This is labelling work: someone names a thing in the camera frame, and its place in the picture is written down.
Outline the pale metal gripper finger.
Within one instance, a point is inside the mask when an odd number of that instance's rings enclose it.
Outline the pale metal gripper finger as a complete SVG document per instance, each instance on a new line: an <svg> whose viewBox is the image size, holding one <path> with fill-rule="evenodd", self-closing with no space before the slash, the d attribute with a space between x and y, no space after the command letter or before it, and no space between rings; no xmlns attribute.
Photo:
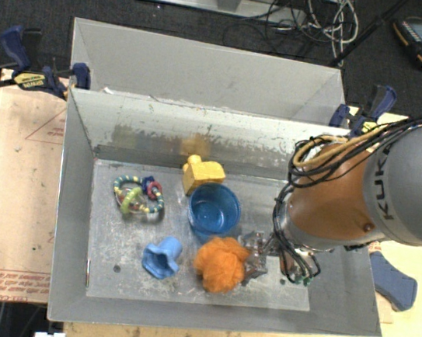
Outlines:
<svg viewBox="0 0 422 337"><path fill-rule="evenodd" d="M266 240L267 237L262 231L252 231L246 235L241 235L239 244L254 252L263 253Z"/></svg>
<svg viewBox="0 0 422 337"><path fill-rule="evenodd" d="M244 276L241 282L245 287L251 280L268 273L267 257L259 252L252 251L244 262Z"/></svg>

